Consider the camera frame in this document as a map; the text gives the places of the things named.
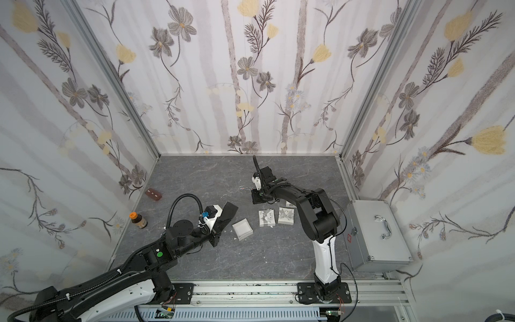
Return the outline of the white jewelry box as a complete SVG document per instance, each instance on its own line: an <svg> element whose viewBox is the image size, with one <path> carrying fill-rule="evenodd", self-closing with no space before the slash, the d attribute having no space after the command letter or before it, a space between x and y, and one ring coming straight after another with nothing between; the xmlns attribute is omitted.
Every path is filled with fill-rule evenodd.
<svg viewBox="0 0 515 322"><path fill-rule="evenodd" d="M260 227L274 227L276 225L275 215L273 209L259 210L259 223Z"/></svg>

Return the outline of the white jewelry box lid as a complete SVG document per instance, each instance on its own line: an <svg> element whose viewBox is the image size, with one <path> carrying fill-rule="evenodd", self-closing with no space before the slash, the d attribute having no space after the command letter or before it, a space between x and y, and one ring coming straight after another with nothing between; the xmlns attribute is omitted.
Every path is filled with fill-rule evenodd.
<svg viewBox="0 0 515 322"><path fill-rule="evenodd" d="M295 209L280 207L278 214L278 224L281 225L294 225L295 223Z"/></svg>

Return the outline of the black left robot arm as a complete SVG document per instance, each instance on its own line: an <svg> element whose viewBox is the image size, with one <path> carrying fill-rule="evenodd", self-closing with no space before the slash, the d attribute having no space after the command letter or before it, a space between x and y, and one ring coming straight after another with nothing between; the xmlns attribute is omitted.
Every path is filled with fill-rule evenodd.
<svg viewBox="0 0 515 322"><path fill-rule="evenodd" d="M7 320L18 321L28 314L30 321L99 321L129 307L165 303L177 294L168 270L205 242L216 246L226 224L217 220L194 228L190 221L178 221L122 265L61 291L49 287L38 294L32 306L12 313Z"/></svg>

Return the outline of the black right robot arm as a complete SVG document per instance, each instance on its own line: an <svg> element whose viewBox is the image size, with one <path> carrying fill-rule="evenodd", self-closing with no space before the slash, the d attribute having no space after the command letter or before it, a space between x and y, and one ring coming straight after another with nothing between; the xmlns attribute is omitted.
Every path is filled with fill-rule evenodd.
<svg viewBox="0 0 515 322"><path fill-rule="evenodd" d="M254 205L284 200L292 203L299 214L304 233L312 241L315 253L315 291L322 301L336 295L341 277L336 272L333 240L341 220L323 189L308 190L294 186L285 178L274 176L269 167L256 165L252 182Z"/></svg>

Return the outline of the white box base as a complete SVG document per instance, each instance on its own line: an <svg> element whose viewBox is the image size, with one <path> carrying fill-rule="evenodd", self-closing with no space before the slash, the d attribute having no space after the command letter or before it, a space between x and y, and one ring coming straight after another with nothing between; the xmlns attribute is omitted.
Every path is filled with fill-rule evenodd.
<svg viewBox="0 0 515 322"><path fill-rule="evenodd" d="M233 224L232 227L239 241L242 241L253 234L253 229L247 219L238 221Z"/></svg>

